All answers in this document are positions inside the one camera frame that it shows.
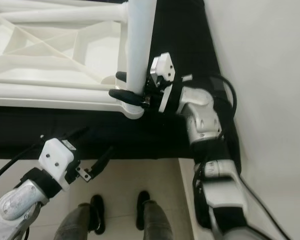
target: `white wall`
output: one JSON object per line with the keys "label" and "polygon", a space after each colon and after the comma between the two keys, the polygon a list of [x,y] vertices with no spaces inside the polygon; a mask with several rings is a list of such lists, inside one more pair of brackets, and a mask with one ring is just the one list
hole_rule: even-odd
{"label": "white wall", "polygon": [[204,2],[222,74],[237,92],[243,176],[300,240],[300,0]]}

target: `robotic arm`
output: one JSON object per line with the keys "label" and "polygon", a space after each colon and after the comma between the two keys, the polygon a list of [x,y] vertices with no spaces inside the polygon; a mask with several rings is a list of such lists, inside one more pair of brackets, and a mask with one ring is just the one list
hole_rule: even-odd
{"label": "robotic arm", "polygon": [[[125,81],[126,74],[116,77]],[[198,223],[212,230],[216,240],[268,240],[248,227],[247,201],[234,161],[220,134],[221,124],[214,110],[214,99],[204,89],[183,86],[173,98],[175,69],[169,53],[153,60],[144,95],[112,89],[110,96],[144,109],[170,112],[185,117],[190,148],[197,164],[193,181]],[[42,169],[33,168],[21,182],[0,199],[0,240],[20,240],[35,221],[41,207],[59,191],[82,177],[86,182],[106,167],[114,153],[110,147],[92,166],[82,169],[77,149],[67,139],[47,140],[39,157]],[[207,162],[207,154],[212,161]]]}

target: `black fabric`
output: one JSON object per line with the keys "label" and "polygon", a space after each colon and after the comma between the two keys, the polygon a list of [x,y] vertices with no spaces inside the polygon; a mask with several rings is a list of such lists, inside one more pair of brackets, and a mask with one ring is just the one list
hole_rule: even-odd
{"label": "black fabric", "polygon": [[222,233],[248,225],[241,207],[217,207],[213,209],[213,213]]}
{"label": "black fabric", "polygon": [[21,179],[21,183],[32,180],[44,192],[48,199],[53,198],[61,191],[61,186],[46,171],[32,168]]}
{"label": "black fabric", "polygon": [[[169,52],[176,70],[175,81],[193,74],[192,87],[204,88],[226,99],[225,89],[206,73],[220,73],[202,0],[157,0],[149,68],[154,57]],[[228,121],[231,106],[215,100],[221,125]],[[114,146],[116,159],[190,158],[186,124],[182,117],[146,112],[137,120],[119,112],[87,110],[0,107],[0,159],[11,158],[30,146],[41,134],[59,137],[89,126],[89,132],[76,147],[83,159],[101,156]],[[231,158],[240,166],[238,136],[233,127],[226,135]],[[26,158],[37,159],[40,149]]]}

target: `white rod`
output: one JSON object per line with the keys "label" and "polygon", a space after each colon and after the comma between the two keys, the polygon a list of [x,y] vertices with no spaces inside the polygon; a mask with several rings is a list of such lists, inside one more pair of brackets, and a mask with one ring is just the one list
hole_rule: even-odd
{"label": "white rod", "polygon": [[0,0],[0,7],[21,8],[21,9],[62,9],[75,8],[71,5],[56,4],[43,1],[33,0]]}
{"label": "white rod", "polygon": [[129,0],[126,89],[144,92],[157,0]]}
{"label": "white rod", "polygon": [[87,6],[67,9],[43,9],[3,12],[0,16],[11,23],[48,23],[79,21],[127,22],[127,4]]}

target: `white plastic structure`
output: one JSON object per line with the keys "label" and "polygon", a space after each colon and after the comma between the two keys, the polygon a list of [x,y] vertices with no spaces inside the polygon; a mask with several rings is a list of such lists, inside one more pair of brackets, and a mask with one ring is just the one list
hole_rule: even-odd
{"label": "white plastic structure", "polygon": [[57,138],[46,141],[39,156],[40,166],[58,182],[64,191],[70,187],[65,176],[67,167],[73,160],[73,153]]}
{"label": "white plastic structure", "polygon": [[[142,108],[108,91],[143,92],[156,2],[0,0],[0,106],[115,111],[140,118]],[[86,10],[91,14],[82,14]],[[46,11],[58,12],[59,20],[40,17]],[[34,12],[36,17],[27,16]],[[127,83],[115,78],[117,71],[127,72]]]}

